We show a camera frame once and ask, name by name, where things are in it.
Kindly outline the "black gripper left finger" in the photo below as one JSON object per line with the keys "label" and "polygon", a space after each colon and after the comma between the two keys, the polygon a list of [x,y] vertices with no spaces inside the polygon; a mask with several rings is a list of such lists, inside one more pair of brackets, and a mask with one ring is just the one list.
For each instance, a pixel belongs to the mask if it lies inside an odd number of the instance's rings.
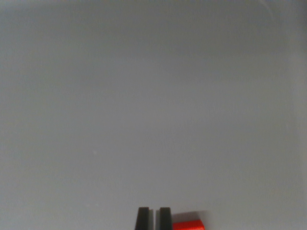
{"label": "black gripper left finger", "polygon": [[135,223],[135,230],[153,230],[154,214],[149,207],[139,207]]}

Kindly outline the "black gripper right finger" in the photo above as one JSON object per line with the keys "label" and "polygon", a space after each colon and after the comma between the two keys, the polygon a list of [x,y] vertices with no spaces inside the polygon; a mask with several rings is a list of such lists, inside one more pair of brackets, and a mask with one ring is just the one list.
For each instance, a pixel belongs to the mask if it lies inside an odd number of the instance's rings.
{"label": "black gripper right finger", "polygon": [[161,207],[155,214],[156,230],[172,230],[172,215],[169,207]]}

